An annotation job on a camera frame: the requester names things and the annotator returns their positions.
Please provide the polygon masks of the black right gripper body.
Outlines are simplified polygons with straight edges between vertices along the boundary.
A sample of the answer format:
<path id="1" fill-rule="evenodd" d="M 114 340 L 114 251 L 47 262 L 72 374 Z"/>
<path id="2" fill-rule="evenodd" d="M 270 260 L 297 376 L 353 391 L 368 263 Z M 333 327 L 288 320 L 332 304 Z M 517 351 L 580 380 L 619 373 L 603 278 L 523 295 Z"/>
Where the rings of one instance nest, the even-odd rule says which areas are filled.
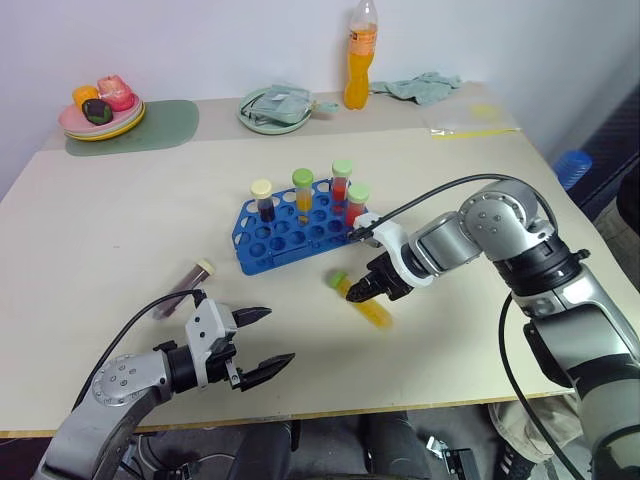
<path id="1" fill-rule="evenodd" d="M 404 281 L 399 273 L 395 270 L 391 257 L 388 253 L 384 253 L 374 258 L 367 264 L 369 272 L 379 271 L 386 277 L 386 295 L 389 300 L 395 301 L 408 295 L 413 287 Z"/>

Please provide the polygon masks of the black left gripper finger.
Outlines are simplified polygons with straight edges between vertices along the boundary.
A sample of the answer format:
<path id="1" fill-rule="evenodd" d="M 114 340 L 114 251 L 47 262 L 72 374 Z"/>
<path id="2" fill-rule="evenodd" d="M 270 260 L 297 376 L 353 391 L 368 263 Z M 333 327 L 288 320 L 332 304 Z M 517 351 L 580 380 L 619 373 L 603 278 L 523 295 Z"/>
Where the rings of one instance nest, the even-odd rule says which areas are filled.
<path id="1" fill-rule="evenodd" d="M 236 328 L 240 329 L 258 322 L 260 319 L 270 315 L 272 309 L 264 306 L 247 307 L 232 311 L 232 317 Z"/>
<path id="2" fill-rule="evenodd" d="M 255 369 L 246 373 L 241 373 L 239 383 L 240 390 L 247 391 L 271 380 L 294 358 L 294 353 L 277 355 L 260 362 Z"/>

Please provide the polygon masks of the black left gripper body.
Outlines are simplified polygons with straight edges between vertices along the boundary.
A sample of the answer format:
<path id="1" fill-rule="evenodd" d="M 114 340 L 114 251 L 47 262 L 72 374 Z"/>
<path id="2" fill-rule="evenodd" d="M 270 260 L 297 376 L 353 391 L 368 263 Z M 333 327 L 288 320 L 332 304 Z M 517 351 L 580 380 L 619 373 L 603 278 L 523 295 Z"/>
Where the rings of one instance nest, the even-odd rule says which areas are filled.
<path id="1" fill-rule="evenodd" d="M 215 338 L 212 334 L 202 332 L 201 340 L 205 347 L 205 368 L 204 381 L 201 388 L 206 388 L 209 384 L 227 381 L 232 389 L 242 389 L 245 386 L 243 373 L 235 365 L 235 355 L 237 353 L 233 336 Z"/>

